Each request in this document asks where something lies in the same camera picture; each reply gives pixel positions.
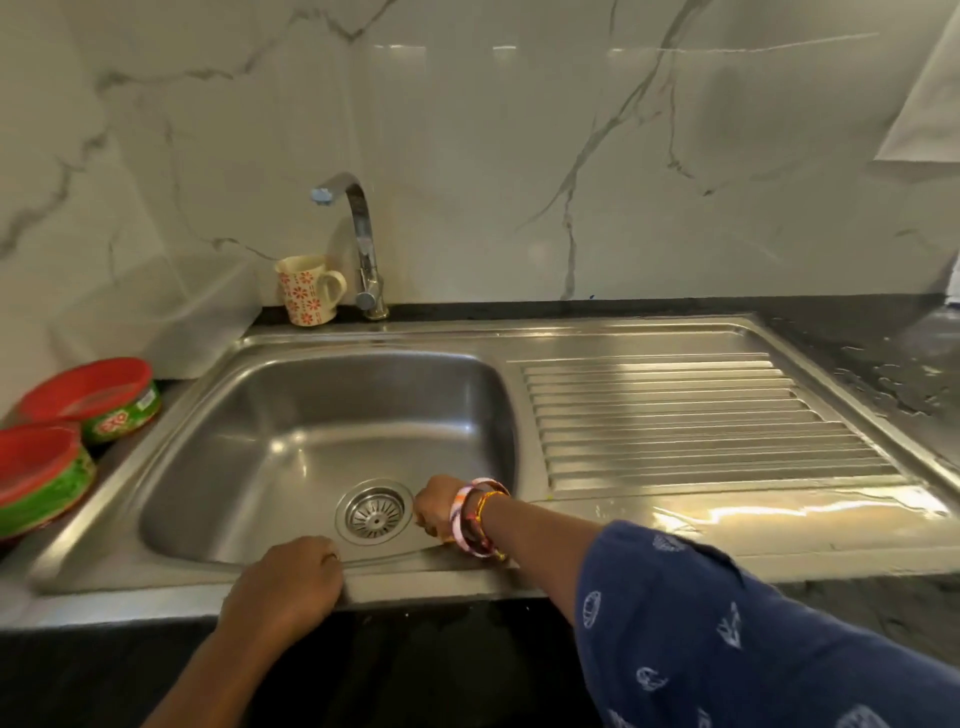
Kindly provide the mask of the person's left hand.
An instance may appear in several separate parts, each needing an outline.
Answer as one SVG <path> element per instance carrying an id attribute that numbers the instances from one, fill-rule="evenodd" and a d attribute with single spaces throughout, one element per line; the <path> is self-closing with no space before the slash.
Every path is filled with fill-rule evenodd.
<path id="1" fill-rule="evenodd" d="M 243 570 L 222 603 L 215 632 L 258 650 L 286 650 L 333 612 L 343 586 L 332 540 L 284 542 Z"/>

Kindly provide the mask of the person's right hand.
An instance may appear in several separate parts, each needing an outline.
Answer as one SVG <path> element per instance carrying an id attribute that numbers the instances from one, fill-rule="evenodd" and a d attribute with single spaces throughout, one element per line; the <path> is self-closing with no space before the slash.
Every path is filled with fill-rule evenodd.
<path id="1" fill-rule="evenodd" d="M 414 497 L 414 520 L 424 532 L 441 543 L 454 541 L 450 513 L 458 493 L 468 483 L 452 475 L 435 474 Z"/>

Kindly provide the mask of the person's right forearm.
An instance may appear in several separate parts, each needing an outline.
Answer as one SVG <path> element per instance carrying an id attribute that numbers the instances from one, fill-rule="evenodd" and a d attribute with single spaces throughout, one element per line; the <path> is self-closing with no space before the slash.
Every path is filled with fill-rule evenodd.
<path id="1" fill-rule="evenodd" d="M 505 553 L 574 625 L 580 613 L 577 594 L 582 567 L 604 526 L 503 494 L 485 500 L 477 524 L 486 540 Z"/>

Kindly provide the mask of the person's left forearm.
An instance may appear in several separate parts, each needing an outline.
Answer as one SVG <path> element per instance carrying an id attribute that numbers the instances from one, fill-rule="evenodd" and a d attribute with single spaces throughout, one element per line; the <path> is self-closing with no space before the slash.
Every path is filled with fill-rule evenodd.
<path id="1" fill-rule="evenodd" d="M 141 728 L 240 728 L 290 639 L 224 623 L 203 641 Z"/>

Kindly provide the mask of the pink white bangles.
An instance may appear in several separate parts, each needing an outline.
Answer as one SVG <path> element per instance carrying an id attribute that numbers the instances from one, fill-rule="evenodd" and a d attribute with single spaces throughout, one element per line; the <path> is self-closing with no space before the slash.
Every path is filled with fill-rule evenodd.
<path id="1" fill-rule="evenodd" d="M 509 498 L 510 492 L 492 478 L 469 481 L 454 496 L 448 520 L 453 542 L 462 552 L 502 562 L 506 555 L 494 546 L 482 524 L 483 509 L 487 501 L 496 496 Z"/>

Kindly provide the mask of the sink drain strainer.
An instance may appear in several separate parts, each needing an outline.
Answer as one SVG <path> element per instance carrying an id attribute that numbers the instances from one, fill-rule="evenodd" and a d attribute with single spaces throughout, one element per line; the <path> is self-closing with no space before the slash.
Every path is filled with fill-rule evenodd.
<path id="1" fill-rule="evenodd" d="M 412 492 L 389 478 L 372 478 L 347 490 L 337 503 L 334 526 L 346 543 L 380 546 L 396 538 L 413 517 Z"/>

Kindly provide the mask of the stainless steel sink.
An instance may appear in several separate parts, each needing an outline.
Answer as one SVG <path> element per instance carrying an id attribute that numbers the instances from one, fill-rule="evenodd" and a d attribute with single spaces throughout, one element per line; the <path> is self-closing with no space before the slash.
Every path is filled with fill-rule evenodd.
<path id="1" fill-rule="evenodd" d="M 247 564 L 335 542 L 349 605 L 503 599 L 519 577 L 414 525 L 347 543 L 371 479 L 714 545 L 774 583 L 960 573 L 960 466 L 746 317 L 269 328 L 171 392 L 75 516 L 9 559 L 25 625 L 213 613 Z"/>

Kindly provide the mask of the cream floral mug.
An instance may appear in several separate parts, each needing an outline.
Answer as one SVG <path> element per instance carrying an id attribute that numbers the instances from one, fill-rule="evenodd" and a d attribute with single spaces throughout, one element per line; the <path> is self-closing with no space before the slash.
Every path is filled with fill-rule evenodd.
<path id="1" fill-rule="evenodd" d="M 279 290 L 290 322 L 316 327 L 331 322 L 349 290 L 346 278 L 324 255 L 282 258 L 274 264 Z"/>

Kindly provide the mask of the red-lidded green tub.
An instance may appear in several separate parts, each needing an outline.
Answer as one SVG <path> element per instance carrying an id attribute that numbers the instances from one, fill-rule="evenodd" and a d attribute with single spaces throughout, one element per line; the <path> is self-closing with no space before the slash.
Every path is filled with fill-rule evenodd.
<path id="1" fill-rule="evenodd" d="M 60 420 L 0 430 L 0 543 L 79 504 L 97 479 L 80 425 Z"/>
<path id="2" fill-rule="evenodd" d="M 154 369 L 145 359 L 114 357 L 64 370 L 14 406 L 21 423 L 70 422 L 88 446 L 112 443 L 150 423 L 162 409 Z"/>

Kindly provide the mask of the chrome faucet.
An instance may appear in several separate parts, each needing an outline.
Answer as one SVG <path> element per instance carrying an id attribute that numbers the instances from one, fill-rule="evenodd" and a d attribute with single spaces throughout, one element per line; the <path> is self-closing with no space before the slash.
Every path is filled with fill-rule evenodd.
<path id="1" fill-rule="evenodd" d="M 311 190 L 310 198 L 314 204 L 327 208 L 342 198 L 346 200 L 358 258 L 359 284 L 354 297 L 355 306 L 368 321 L 388 319 L 390 311 L 383 297 L 384 280 L 378 271 L 373 221 L 361 182 L 353 174 L 342 172 L 315 186 Z"/>

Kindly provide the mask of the blue patterned sleeve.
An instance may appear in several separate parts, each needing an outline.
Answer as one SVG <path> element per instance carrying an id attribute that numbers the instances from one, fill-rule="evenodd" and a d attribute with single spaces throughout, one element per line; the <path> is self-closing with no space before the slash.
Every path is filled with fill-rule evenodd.
<path id="1" fill-rule="evenodd" d="M 960 728 L 960 670 L 651 528 L 599 533 L 573 626 L 611 728 Z"/>

